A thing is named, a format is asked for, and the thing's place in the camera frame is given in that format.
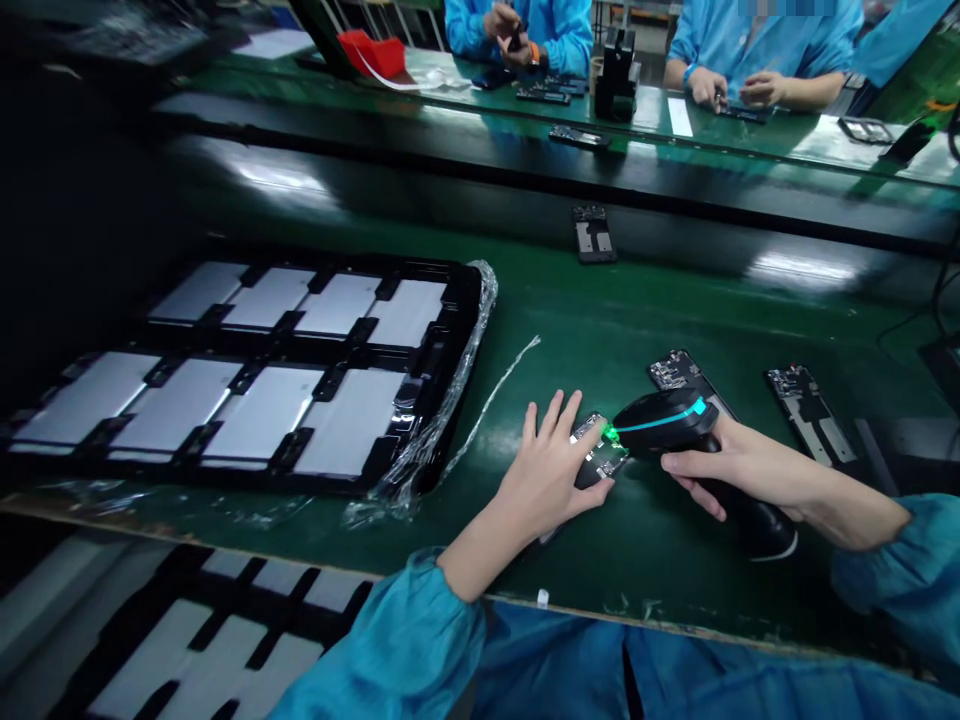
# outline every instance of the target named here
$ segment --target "black plastic tray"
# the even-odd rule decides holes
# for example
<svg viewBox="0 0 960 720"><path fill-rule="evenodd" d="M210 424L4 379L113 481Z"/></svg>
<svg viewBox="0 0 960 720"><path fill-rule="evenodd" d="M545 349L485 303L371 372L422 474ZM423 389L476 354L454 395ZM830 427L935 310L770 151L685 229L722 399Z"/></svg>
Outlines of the black plastic tray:
<svg viewBox="0 0 960 720"><path fill-rule="evenodd" d="M319 293L338 272L380 278L378 300L390 300L403 280L444 282L447 287L440 300L436 320L427 325L417 347L378 345L370 342L378 320L361 317L346 336L304 337L293 328L302 312L283 314L266 332L244 332L221 324L230 306L214 305L196 323L161 324L148 319L149 312L179 286L202 262L237 262L249 266L242 284L255 286L269 268L315 271L309 283L310 293ZM89 352L59 377L41 382L47 388L33 403L23 404L10 424L4 440L0 463L8 477L72 477L82 479L135 479L150 483L207 485L238 490L296 492L362 496L383 477L417 430L437 413L453 378L457 364L477 322L481 279L475 268L453 262L421 260L386 255L333 255L297 247L231 246L202 258L192 258L164 273L154 288L125 321L119 319L116 332ZM161 357L146 383L162 387L187 358L228 360L242 365L229 385L231 395L247 392L251 382L271 365L325 370L312 392L314 402L329 402L336 397L340 383L351 369L380 369L402 372L406 377L395 398L395 412L389 428L379 436L359 475L308 474L294 471L300 454L314 432L299 428L289 432L263 469L209 467L201 465L201 453L220 429L218 422L198 425L167 462L115 459L108 453L111 440L131 417L106 417L69 454L9 450L13 435L45 404L59 387L75 381L84 365L104 352L153 354ZM417 492L433 488L453 435L459 405L451 418L431 460L417 479Z"/></svg>

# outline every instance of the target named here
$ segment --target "white cable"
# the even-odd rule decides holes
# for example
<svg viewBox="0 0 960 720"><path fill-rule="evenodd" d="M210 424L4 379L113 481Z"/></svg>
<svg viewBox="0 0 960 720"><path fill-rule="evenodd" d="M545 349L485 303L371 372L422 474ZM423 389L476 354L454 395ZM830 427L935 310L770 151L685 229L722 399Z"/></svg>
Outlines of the white cable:
<svg viewBox="0 0 960 720"><path fill-rule="evenodd" d="M536 347L540 344L540 336L537 335L533 338L527 346L520 351L520 354L517 355L516 360L513 361L513 364L507 368L507 371L503 374L503 377L500 378L500 382L497 383L497 386L493 389L493 392L490 393L490 397L487 398L487 401L483 404L483 409L480 411L480 417L477 418L477 422L474 423L473 429L470 431L470 434L467 435L467 440L463 443L463 446L457 450L457 454L454 455L450 462L447 463L447 466L443 469L443 473L440 475L440 479L443 480L447 475L450 474L450 471L456 467L457 463L460 462L460 458L463 457L464 453L470 448L470 445L473 443L473 439L477 436L477 430L480 429L480 423L483 421L483 416L487 414L487 408L490 407L490 403L493 402L493 398L496 397L497 391L500 389L500 386L506 382L507 378L510 377L510 373L513 372L514 368L520 364L520 361L523 359L524 353L527 352L532 347Z"/></svg>

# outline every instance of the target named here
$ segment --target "green work surface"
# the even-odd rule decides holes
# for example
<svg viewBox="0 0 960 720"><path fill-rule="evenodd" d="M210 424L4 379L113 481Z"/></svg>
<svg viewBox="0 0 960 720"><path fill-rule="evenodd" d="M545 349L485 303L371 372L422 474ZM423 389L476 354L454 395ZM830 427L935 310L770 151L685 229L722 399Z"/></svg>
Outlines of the green work surface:
<svg viewBox="0 0 960 720"><path fill-rule="evenodd" d="M406 53L409 75L393 78L393 81L401 84L426 82L429 71L438 68L451 80L469 80L489 67L432 50L407 48ZM236 77L236 73L245 77ZM258 75L272 78L273 82L264 77L258 78ZM227 94L237 94L238 90L242 92L245 88L251 96L260 99L320 102L339 106L347 103L354 107L357 105L357 93L372 94L374 97L379 95L383 100L387 93L396 95L375 80L362 80L352 86L334 81L315 71L300 68L293 57L268 61L230 55L193 78L190 87ZM331 97L330 91L351 97ZM693 137L678 137L673 134L667 100L669 97L681 96L660 88L639 89L637 110L630 124L595 118L589 96L574 97L567 107L523 102L515 96L516 86L482 91L463 87L462 83L455 89L442 87L407 94L409 99L421 104L468 108L482 111L487 116L492 113L507 116L511 120L587 124L621 135L624 140L633 138L666 143L680 150L704 147L721 152L732 151L739 157L751 160L788 160L808 167L853 171L858 175L873 176L877 180L896 178L923 185L951 188L960 186L960 167L950 156L943 133L938 133L908 167L900 168L879 159L885 148L850 140L840 129L837 119L830 116L777 112L767 124L759 125L717 117L712 112L686 101ZM374 107L382 112L391 112L383 105ZM903 126L890 126L894 137L899 137L903 130Z"/></svg>
<svg viewBox="0 0 960 720"><path fill-rule="evenodd" d="M351 252L487 260L499 299L452 449L480 419L484 403L517 354L533 347L503 382L454 472L422 500L412 521L388 519L344 529L346 502L224 493L198 488L83 486L83 492L24 487L0 508L177 540L236 548L316 565L389 574L410 553L449 543L490 500L517 450L526 404L557 388L584 392L584 410L608 415L654 388L645 368L687 348L743 422L795 445L762 373L806 364L842 421L856 417L949 416L915 356L905 370L873 338L903 311L843 295L790 298L745 281L708 278L640 263L583 267L576 255L493 238L464 236L365 216L349 218L312 194L309 207L255 212L235 193L195 188L205 212L263 237ZM926 321L908 327L916 342ZM283 519L271 522L273 513ZM752 564L732 529L694 505L656 463L632 461L606 505L578 518L539 556L507 570L495 597L550 605L675 632L719 633L781 649L875 654L875 638L843 608L828 582L828 548L803 528L794 557Z"/></svg>

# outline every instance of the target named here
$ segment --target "red box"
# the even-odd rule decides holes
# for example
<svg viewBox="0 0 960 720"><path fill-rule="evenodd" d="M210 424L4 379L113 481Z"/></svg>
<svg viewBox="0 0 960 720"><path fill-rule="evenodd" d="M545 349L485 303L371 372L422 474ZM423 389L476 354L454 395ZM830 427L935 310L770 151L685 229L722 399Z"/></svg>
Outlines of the red box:
<svg viewBox="0 0 960 720"><path fill-rule="evenodd" d="M403 43L397 38L374 42L363 30L351 30L337 35L337 40L347 53L350 64L367 77L373 77L367 64L385 78L392 78L406 69Z"/></svg>

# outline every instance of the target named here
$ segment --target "black cable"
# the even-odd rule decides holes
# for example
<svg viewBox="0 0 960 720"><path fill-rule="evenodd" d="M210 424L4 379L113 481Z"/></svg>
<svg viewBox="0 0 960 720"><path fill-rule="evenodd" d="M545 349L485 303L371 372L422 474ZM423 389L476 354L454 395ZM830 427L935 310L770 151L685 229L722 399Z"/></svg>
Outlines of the black cable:
<svg viewBox="0 0 960 720"><path fill-rule="evenodd" d="M956 244L956 239L957 239L957 238L960 238L960 231L958 231L956 238L954 238L954 244ZM948 256L948 261L947 261L947 263L944 265L944 268L946 268L946 267L948 267L948 266L950 265L950 263L949 263L949 257L950 257L950 256ZM952 283L952 282L953 282L954 280L956 280L958 277L960 277L960 270L957 270L953 275L950 276L950 278L949 278L946 282L944 282L944 283L942 284L942 286L939 288L939 293L936 295L936 299L937 299L937 302L938 302L938 303L939 303L939 295L940 295L940 294L943 294L943 291L947 289L947 287L950 285L950 283ZM896 358L894 358L893 355L891 355L890 353L888 353L887 350L886 350L886 348L883 347L883 339L884 339L885 337L887 337L887 335L890 335L891 333L896 332L897 330L899 330L900 328L904 327L905 325L909 325L909 324L912 323L914 320L916 320L916 319L919 318L921 315L923 315L925 312L927 312L928 310L930 310L930 308L931 308L931 303L930 303L930 302L925 302L923 305L921 305L920 307L918 307L918 308L917 308L916 310L914 310L909 316L907 316L906 318L904 318L903 320L901 320L900 322L898 322L896 325L892 325L892 326L888 327L886 330L884 330L884 331L881 332L879 335L877 335L877 339L876 339L876 341L875 341L875 342L876 342L876 345L877 345L877 349L880 350L880 352L882 352L890 362L896 363L897 365L900 365L900 367L903 367L903 364L902 364L899 360L897 360Z"/></svg>
<svg viewBox="0 0 960 720"><path fill-rule="evenodd" d="M943 295L943 291L947 287L944 278L947 276L947 270L953 261L954 255L956 255L958 244L960 244L960 223L958 223L957 229L953 232L953 240L950 241L950 247L947 249L947 254L943 258L943 264L940 266L940 274L937 276L937 282L933 286L933 294L930 297L930 311L933 313L933 321L937 324L940 336L944 339L947 338L949 333L943 324L943 318L940 316L940 296Z"/></svg>

